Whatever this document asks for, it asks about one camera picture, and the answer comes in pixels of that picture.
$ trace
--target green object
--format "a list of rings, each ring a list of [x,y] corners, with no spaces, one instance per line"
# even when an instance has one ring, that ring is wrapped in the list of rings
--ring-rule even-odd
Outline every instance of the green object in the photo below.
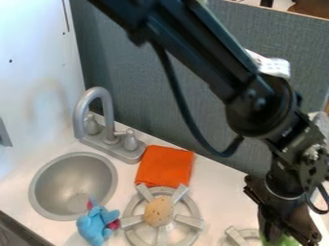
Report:
[[[299,246],[299,243],[291,236],[283,235],[277,243],[267,242],[264,236],[261,236],[263,246]]]

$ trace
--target white countertop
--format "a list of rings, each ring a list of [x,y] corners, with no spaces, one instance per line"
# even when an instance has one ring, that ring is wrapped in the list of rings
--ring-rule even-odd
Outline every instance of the white countertop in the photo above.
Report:
[[[125,129],[116,124],[119,130]],[[156,144],[176,147],[154,136],[137,131],[137,136],[147,145]],[[75,221],[59,222],[46,219],[31,207],[28,199],[30,181],[36,172],[48,161],[71,152],[93,152],[108,158],[118,174],[118,185],[114,197],[107,204],[108,209],[124,211],[128,202],[136,194],[134,180],[139,165],[129,165],[107,156],[76,140],[72,129],[58,136],[56,142],[44,146],[39,152],[27,158],[7,178],[0,183],[0,210],[22,223],[55,245],[87,245],[78,235]],[[224,231],[235,226],[241,229],[256,229],[257,207],[243,194],[245,174],[216,161],[196,155],[190,181],[190,197],[196,202],[205,220],[205,228],[195,246],[220,246],[224,240]],[[328,234],[322,220],[314,219],[323,233],[321,245],[329,245]],[[105,245],[129,245],[122,230],[114,233]]]

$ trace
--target faucet handle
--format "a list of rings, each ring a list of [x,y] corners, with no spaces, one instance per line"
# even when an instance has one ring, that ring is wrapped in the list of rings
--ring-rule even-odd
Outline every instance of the faucet handle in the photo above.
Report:
[[[114,135],[124,135],[123,148],[125,150],[134,151],[139,147],[135,131],[131,128],[128,128],[125,132],[115,132]]]
[[[84,119],[84,125],[86,132],[89,135],[97,135],[100,133],[100,127],[98,122],[95,119],[95,115],[93,115],[91,112],[89,112]]]

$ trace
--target black cable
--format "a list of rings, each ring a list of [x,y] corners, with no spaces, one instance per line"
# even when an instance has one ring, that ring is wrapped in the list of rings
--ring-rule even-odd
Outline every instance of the black cable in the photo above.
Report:
[[[183,119],[184,119],[185,123],[187,124],[187,126],[189,127],[192,135],[201,144],[201,146],[204,147],[211,154],[220,156],[222,158],[231,157],[237,151],[240,144],[243,142],[243,140],[244,140],[243,136],[237,135],[224,151],[222,151],[222,152],[217,151],[207,141],[207,139],[202,135],[202,133],[198,129],[197,125],[195,124],[193,117],[190,114],[190,110],[189,110],[188,104],[184,98],[183,92],[179,86],[178,80],[175,75],[174,68],[169,59],[168,54],[166,53],[164,48],[162,46],[160,46],[158,43],[153,42],[152,46],[153,46],[153,49],[155,50],[155,52],[157,53],[159,60],[164,68],[164,72],[169,81],[169,84],[170,84],[171,90],[174,94],[179,111],[182,114]]]
[[[327,209],[324,210],[324,209],[317,208],[316,205],[314,205],[314,203],[311,201],[311,194],[310,193],[306,193],[306,196],[305,196],[306,203],[308,204],[308,206],[311,208],[311,210],[313,212],[316,212],[318,214],[326,214],[326,213],[329,212],[329,196],[328,196],[328,193],[325,190],[325,187],[323,186],[323,184],[320,184],[317,187],[317,189],[318,189],[319,193],[321,194],[323,200],[325,201]]]

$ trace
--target orange cloth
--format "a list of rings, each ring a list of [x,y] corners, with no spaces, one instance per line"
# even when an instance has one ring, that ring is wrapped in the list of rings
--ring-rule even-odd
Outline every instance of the orange cloth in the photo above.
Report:
[[[139,166],[135,184],[177,188],[189,185],[194,153],[162,146],[148,146]]]

